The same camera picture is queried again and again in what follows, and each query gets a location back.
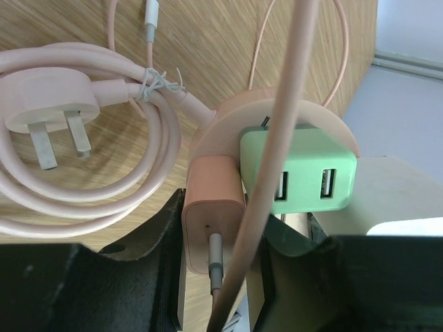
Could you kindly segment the white charger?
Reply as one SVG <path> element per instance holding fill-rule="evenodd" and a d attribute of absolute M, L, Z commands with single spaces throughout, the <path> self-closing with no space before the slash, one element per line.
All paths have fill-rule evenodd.
<path fill-rule="evenodd" d="M 442 236 L 442 186 L 395 157 L 347 152 L 286 168 L 274 212 L 313 212 L 328 235 Z"/>

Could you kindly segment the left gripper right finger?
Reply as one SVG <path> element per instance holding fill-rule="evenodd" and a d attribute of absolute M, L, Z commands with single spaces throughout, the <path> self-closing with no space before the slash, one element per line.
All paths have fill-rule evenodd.
<path fill-rule="evenodd" d="M 256 331 L 441 331 L 439 237 L 332 236 L 270 216 L 254 261 Z"/>

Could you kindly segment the green usb charger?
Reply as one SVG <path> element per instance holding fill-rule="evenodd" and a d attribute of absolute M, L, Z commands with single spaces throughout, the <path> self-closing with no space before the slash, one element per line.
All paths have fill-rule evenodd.
<path fill-rule="evenodd" d="M 297 126 L 271 213 L 342 210 L 352 197 L 356 167 L 354 153 L 322 129 L 307 124 Z"/>

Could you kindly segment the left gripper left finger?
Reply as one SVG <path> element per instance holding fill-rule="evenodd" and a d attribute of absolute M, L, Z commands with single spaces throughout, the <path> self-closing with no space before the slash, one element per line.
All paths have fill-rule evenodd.
<path fill-rule="evenodd" d="M 177 190 L 97 252 L 80 243 L 1 246 L 2 331 L 180 331 L 186 269 Z"/>

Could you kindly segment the pink usb charger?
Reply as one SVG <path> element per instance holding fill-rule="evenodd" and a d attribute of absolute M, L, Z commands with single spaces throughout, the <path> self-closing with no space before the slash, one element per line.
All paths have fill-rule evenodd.
<path fill-rule="evenodd" d="M 188 268 L 208 273 L 210 235 L 221 235 L 224 267 L 232 255 L 245 211 L 237 161 L 230 156 L 204 156 L 190 164 L 181 213 Z"/>

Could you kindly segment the pink round socket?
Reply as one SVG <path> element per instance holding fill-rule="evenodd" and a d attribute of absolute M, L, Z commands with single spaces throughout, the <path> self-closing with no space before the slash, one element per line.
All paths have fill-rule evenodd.
<path fill-rule="evenodd" d="M 277 88 L 254 88 L 234 95 L 216 107 L 216 116 L 195 131 L 188 154 L 190 163 L 204 156 L 230 156 L 239 161 L 239 140 L 247 127 L 259 127 L 270 118 Z M 322 129 L 347 147 L 358 158 L 357 141 L 347 125 L 333 112 L 314 102 L 302 100 L 298 107 L 298 125 Z"/>

